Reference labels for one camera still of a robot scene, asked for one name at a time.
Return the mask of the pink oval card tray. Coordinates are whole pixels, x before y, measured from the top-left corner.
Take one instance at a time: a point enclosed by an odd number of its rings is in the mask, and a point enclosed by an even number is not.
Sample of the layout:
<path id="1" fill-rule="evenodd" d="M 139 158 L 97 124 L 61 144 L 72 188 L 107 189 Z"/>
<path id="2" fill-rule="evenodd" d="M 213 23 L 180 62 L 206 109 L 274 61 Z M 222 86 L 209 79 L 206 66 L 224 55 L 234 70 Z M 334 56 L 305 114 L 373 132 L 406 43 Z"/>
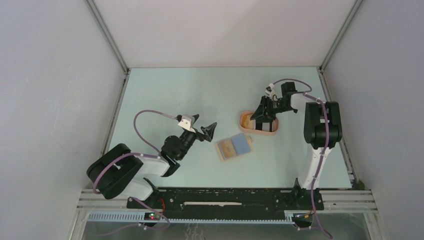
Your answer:
<path id="1" fill-rule="evenodd" d="M 279 120 L 273 122 L 257 123 L 256 120 L 251 120 L 253 112 L 243 111 L 239 116 L 239 129 L 244 133 L 258 134 L 265 136 L 273 136 L 279 129 Z"/>

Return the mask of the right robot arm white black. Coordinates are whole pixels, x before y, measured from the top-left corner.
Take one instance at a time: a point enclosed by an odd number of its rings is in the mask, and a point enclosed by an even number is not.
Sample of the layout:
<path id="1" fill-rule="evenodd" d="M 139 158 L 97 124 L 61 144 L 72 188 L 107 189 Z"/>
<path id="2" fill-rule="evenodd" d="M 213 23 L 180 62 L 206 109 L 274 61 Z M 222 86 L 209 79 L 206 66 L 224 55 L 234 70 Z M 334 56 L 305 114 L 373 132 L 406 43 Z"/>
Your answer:
<path id="1" fill-rule="evenodd" d="M 308 144 L 307 159 L 290 196 L 295 208 L 304 209 L 311 200 L 318 198 L 323 166 L 331 150 L 341 141 L 343 130 L 339 104 L 312 96 L 311 86 L 305 91 L 298 91 L 296 82 L 296 79 L 284 78 L 270 83 L 250 121 L 255 130 L 272 132 L 277 114 L 293 112 L 304 115 L 303 137 Z"/>

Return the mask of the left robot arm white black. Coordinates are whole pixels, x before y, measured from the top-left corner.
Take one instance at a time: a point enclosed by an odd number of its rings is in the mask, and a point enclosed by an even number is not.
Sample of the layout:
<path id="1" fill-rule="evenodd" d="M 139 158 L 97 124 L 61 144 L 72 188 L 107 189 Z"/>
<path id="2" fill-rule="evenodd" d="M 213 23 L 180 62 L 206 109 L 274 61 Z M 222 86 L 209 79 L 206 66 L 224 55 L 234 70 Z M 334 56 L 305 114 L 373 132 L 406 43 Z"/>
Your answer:
<path id="1" fill-rule="evenodd" d="M 86 171 L 93 183 L 94 194 L 102 195 L 106 200 L 124 195 L 138 199 L 145 208 L 153 208 L 158 202 L 159 191 L 147 176 L 165 178 L 173 175 L 196 141 L 213 140 L 218 125 L 213 122 L 196 129 L 194 124 L 198 114 L 171 116 L 160 111 L 157 114 L 176 120 L 182 134 L 168 136 L 163 146 L 155 149 L 156 155 L 133 152 L 126 144 L 117 144 Z"/>

